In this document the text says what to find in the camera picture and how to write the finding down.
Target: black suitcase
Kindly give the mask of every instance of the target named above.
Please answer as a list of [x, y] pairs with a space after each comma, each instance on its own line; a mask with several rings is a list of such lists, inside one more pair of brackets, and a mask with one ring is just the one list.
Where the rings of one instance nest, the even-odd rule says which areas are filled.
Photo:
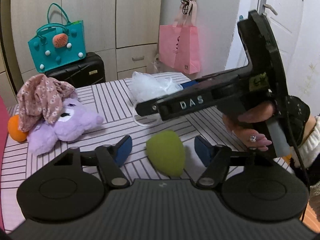
[[75, 88], [106, 81], [103, 60], [94, 52], [88, 52], [82, 60], [49, 70], [44, 74], [59, 81], [66, 81]]

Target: green makeup sponge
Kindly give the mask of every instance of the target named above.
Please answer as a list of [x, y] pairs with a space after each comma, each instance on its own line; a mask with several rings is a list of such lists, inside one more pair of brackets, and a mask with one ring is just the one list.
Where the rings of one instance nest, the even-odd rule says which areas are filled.
[[147, 155], [154, 167], [165, 175], [180, 177], [186, 154], [174, 131], [163, 131], [147, 141]]

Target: gray handle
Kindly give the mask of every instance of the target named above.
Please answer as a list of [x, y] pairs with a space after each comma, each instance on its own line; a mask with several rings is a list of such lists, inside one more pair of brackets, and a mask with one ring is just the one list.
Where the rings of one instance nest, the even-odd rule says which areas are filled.
[[275, 10], [271, 5], [269, 5], [269, 4], [263, 4], [263, 6], [264, 6], [265, 8], [268, 8], [270, 11], [272, 11], [274, 15], [278, 15], [278, 13], [276, 12], [276, 10]]
[[287, 139], [284, 135], [284, 132], [279, 125], [275, 117], [271, 117], [266, 120], [266, 124], [271, 136], [272, 144], [275, 148], [277, 157], [288, 156], [290, 152], [290, 146], [287, 143]]
[[144, 60], [144, 56], [142, 56], [142, 57], [132, 57], [132, 61], [133, 62], [140, 61], [140, 60]]

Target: hand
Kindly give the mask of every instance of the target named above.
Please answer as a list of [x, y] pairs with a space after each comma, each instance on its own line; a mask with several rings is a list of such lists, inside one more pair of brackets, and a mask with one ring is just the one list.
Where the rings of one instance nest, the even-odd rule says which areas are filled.
[[[270, 101], [266, 101], [261, 103], [260, 105], [250, 109], [244, 114], [238, 116], [238, 120], [240, 122], [247, 123], [256, 123], [263, 122], [268, 120], [275, 112], [275, 107]], [[267, 151], [268, 145], [271, 145], [272, 142], [266, 138], [264, 134], [258, 133], [254, 129], [243, 128], [240, 125], [234, 123], [229, 117], [226, 115], [222, 116], [222, 120], [224, 122], [225, 127], [228, 132], [234, 132], [234, 134], [247, 146], [258, 148], [260, 151]], [[303, 134], [302, 143], [304, 143], [309, 135], [312, 133], [314, 127], [316, 125], [316, 119], [310, 115]], [[251, 142], [250, 137], [256, 136], [256, 142]]]

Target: round black pad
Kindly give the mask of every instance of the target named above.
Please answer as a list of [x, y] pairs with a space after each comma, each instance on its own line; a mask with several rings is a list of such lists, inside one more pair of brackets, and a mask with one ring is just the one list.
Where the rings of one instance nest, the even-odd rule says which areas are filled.
[[103, 200], [104, 186], [73, 166], [45, 166], [18, 188], [17, 200], [26, 218], [61, 222], [79, 218]]
[[279, 165], [250, 166], [222, 184], [226, 204], [249, 219], [276, 222], [299, 217], [308, 203], [308, 190]]

